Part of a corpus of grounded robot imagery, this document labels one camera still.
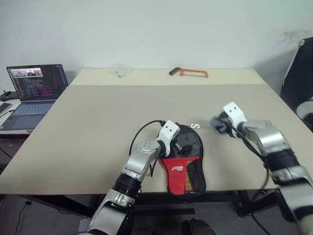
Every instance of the beige table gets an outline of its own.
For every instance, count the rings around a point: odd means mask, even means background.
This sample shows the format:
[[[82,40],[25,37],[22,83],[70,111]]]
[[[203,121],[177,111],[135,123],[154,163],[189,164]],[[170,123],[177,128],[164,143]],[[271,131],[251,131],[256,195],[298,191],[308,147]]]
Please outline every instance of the beige table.
[[[265,177],[259,159],[241,140],[208,127],[231,101],[247,119],[271,120],[313,175],[312,133],[254,70],[207,71],[209,78],[169,76],[168,70],[134,70],[117,78],[83,69],[4,170],[0,193],[106,193],[127,161],[134,134],[154,119],[200,125],[207,190],[259,188]],[[157,124],[147,127],[136,143],[154,139],[159,130]],[[157,164],[143,192],[165,192],[165,179]]]

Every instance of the phone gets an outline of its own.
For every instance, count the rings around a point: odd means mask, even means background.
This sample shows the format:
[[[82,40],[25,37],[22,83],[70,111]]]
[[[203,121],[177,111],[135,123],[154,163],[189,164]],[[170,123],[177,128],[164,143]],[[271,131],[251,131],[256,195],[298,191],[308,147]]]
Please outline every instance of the phone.
[[[4,113],[5,110],[7,110],[8,108],[10,108],[12,106],[12,104],[9,103],[3,103],[0,105],[0,115],[2,115],[2,113]]]

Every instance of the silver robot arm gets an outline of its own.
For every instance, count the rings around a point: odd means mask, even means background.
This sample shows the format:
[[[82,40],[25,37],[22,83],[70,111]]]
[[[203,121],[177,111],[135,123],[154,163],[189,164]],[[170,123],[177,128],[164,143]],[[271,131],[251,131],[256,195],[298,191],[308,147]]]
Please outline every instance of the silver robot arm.
[[[156,140],[143,141],[129,156],[114,186],[108,191],[90,220],[88,234],[125,235],[130,231],[135,200],[150,163],[170,154],[170,143],[179,127],[167,121]]]
[[[313,235],[313,180],[299,164],[284,135],[267,120],[247,120],[241,109],[231,102],[219,117],[211,121],[219,133],[246,139],[258,147],[263,162],[275,184],[280,185],[279,206],[287,211],[302,235]]]

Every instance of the black chair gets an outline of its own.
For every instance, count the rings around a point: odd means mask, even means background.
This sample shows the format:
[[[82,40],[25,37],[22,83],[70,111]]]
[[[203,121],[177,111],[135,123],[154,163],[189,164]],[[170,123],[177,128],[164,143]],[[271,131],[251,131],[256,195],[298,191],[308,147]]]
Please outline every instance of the black chair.
[[[313,102],[313,37],[301,40],[283,81],[281,98],[297,113],[299,105]],[[313,131],[313,110],[301,117]]]

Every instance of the laptop keyboard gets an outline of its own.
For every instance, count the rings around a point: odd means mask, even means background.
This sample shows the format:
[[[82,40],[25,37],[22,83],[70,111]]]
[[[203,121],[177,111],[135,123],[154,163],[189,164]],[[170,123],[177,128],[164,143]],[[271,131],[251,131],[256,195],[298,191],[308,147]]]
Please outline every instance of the laptop keyboard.
[[[53,103],[40,103],[40,104],[22,104],[20,105],[13,116],[16,115],[44,115],[46,114]]]

